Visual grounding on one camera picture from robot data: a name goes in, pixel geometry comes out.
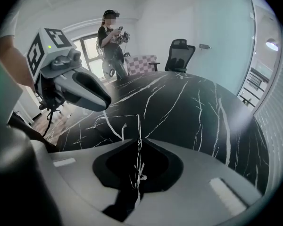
pink checkered chair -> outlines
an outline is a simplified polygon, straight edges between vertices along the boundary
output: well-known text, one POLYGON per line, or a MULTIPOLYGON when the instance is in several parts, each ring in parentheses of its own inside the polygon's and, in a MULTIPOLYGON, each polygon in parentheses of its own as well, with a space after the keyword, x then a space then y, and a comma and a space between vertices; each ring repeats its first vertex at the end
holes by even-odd
POLYGON ((157 71, 157 65, 160 64, 156 62, 157 57, 155 55, 136 55, 124 59, 129 75, 157 71))

vr headset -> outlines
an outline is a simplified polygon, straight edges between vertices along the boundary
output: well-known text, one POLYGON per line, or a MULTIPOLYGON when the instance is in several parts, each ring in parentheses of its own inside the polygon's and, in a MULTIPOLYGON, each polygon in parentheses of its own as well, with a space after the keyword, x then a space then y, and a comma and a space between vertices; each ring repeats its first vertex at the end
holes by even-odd
POLYGON ((116 10, 107 10, 103 15, 103 18, 111 19, 111 17, 119 17, 119 12, 116 10))

woman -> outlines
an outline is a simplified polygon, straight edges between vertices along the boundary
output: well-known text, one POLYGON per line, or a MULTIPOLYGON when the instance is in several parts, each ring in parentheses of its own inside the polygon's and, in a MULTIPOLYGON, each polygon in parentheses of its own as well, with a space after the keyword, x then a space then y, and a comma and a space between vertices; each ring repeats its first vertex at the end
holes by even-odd
POLYGON ((116 23, 116 18, 119 13, 113 10, 107 10, 102 19, 101 27, 98 31, 98 43, 100 48, 104 49, 105 60, 107 60, 117 73, 117 79, 127 77, 124 69, 124 55, 119 46, 117 37, 121 33, 119 29, 111 28, 111 25, 116 23))

person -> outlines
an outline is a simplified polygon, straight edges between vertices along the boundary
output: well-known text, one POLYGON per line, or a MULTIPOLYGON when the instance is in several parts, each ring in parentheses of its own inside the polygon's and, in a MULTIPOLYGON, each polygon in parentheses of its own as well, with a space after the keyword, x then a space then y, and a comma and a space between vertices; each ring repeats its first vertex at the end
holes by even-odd
POLYGON ((11 127, 22 130, 31 140, 43 142, 49 153, 58 152, 56 146, 45 140, 39 132, 28 127, 22 118, 13 112, 22 93, 22 89, 16 83, 29 86, 34 91, 26 58, 14 45, 17 18, 22 1, 20 0, 10 10, 0 29, 0 87, 3 88, 0 95, 0 123, 7 123, 11 127))
POLYGON ((102 24, 98 31, 98 44, 100 48, 104 50, 104 58, 110 63, 117 73, 117 79, 123 79, 127 77, 127 73, 124 69, 124 55, 119 46, 117 39, 121 33, 119 29, 111 28, 111 25, 116 23, 116 18, 119 16, 117 11, 107 10, 105 11, 102 24))

black t-shirt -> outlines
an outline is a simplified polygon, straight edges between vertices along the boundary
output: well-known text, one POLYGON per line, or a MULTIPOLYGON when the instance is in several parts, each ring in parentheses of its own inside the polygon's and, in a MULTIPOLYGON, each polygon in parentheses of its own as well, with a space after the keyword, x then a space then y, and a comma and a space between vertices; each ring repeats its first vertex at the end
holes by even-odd
MULTIPOLYGON (((98 40, 99 40, 100 47, 102 45, 103 39, 106 38, 112 31, 113 31, 112 28, 111 29, 107 28, 107 31, 106 31, 104 26, 99 28, 98 40)), ((119 44, 117 43, 117 36, 115 35, 112 36, 112 39, 109 41, 109 43, 106 44, 105 47, 103 47, 102 49, 104 49, 106 59, 112 59, 115 52, 119 59, 123 58, 123 51, 120 48, 119 44)))

